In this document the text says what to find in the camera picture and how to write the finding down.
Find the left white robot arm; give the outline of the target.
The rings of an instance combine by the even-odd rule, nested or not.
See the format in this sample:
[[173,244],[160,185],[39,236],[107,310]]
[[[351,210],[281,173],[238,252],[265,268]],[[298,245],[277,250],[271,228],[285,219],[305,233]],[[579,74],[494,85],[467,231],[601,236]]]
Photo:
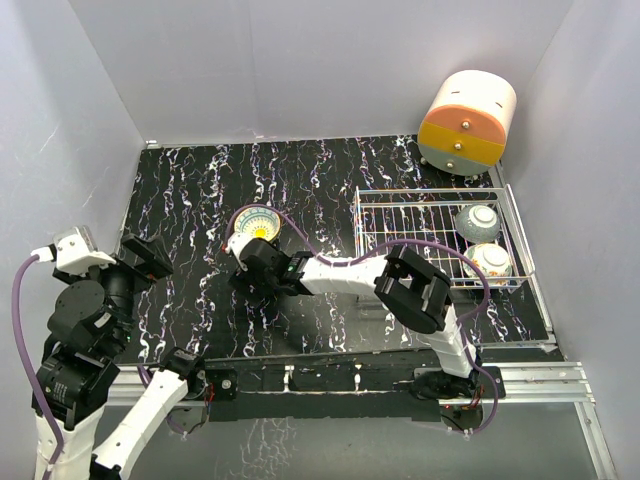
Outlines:
[[108,438],[95,442],[131,339],[135,297],[173,272],[161,237],[127,234],[120,244],[136,262],[99,250],[84,226],[31,254],[54,263],[54,278],[66,285],[47,322],[50,335],[35,373],[36,474],[42,479],[129,478],[172,410],[206,389],[202,358],[175,347],[154,372],[139,370],[143,393]]

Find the yellow blue mandala bowl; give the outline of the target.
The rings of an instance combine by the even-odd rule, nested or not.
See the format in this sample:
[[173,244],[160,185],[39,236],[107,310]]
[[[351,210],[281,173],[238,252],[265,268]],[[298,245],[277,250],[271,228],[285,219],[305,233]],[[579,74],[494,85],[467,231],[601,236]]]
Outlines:
[[266,241],[275,240],[280,230],[280,216],[266,207],[246,207],[234,221],[235,233],[248,234],[252,238]]

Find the white floral leaf bowl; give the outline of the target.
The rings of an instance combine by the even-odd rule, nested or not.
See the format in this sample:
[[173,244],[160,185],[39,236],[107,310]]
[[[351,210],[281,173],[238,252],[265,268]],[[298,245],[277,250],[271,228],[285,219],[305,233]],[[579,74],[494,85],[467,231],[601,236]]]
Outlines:
[[464,256],[483,272],[491,287],[508,286],[513,263],[506,249],[496,243],[480,243],[471,245]]

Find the grey hexagon red-rim bowl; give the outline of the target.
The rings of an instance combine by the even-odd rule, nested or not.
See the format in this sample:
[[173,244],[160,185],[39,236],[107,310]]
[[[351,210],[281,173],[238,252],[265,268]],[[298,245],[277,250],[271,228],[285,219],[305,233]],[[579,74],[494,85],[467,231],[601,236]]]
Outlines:
[[500,225],[496,211],[486,205],[468,205],[454,217],[457,233],[474,244],[494,242],[500,232]]

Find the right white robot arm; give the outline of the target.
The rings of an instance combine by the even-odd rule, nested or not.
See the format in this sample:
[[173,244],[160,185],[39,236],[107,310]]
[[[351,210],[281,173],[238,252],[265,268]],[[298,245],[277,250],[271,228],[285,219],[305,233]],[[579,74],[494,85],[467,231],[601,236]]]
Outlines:
[[392,240],[358,258],[325,258],[312,251],[289,256],[263,238],[236,233],[223,250],[236,262],[232,287],[254,302],[334,293],[377,299],[404,327],[425,335],[436,353],[441,369],[428,377],[431,397],[472,396],[488,373],[463,324],[487,309],[490,285],[480,274],[481,303],[458,314],[451,279],[415,252],[416,244]]

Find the round pastel drawer cabinet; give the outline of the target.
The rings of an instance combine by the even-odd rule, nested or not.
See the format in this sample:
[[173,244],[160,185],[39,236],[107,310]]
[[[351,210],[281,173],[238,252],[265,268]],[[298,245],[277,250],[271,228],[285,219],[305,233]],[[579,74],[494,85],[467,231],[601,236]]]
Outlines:
[[417,135],[422,160],[458,176],[479,175],[501,159],[517,95],[504,78],[463,70],[441,85]]

